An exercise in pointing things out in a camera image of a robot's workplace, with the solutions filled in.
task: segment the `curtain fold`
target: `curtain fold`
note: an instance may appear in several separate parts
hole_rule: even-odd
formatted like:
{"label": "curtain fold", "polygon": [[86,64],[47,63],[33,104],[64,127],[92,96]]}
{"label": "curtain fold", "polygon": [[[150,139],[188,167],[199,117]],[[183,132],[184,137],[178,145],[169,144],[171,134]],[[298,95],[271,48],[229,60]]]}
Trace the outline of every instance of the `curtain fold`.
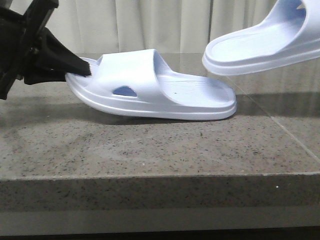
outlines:
{"label": "curtain fold", "polygon": [[[14,0],[23,13],[32,0]],[[210,40],[258,24],[276,0],[60,0],[47,27],[74,53],[157,49],[203,53]]]}

